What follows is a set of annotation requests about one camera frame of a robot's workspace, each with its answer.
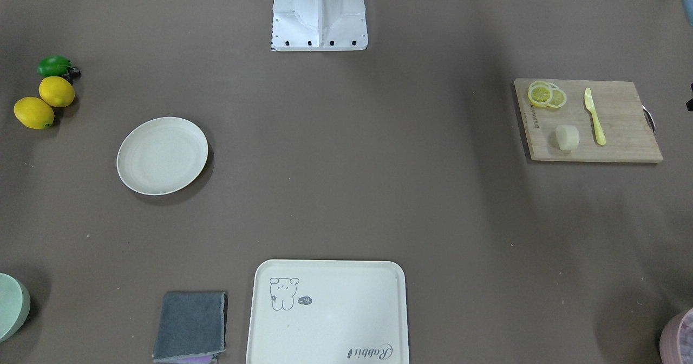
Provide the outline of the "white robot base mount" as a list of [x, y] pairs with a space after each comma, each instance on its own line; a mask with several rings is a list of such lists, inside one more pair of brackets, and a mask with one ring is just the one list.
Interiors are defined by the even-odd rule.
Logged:
[[273, 0], [273, 51], [359, 51], [368, 47], [365, 0]]

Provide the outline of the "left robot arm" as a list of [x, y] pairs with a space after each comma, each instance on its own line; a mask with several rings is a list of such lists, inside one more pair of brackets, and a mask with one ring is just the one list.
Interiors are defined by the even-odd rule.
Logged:
[[682, 7], [688, 25], [693, 26], [693, 0], [682, 0]]

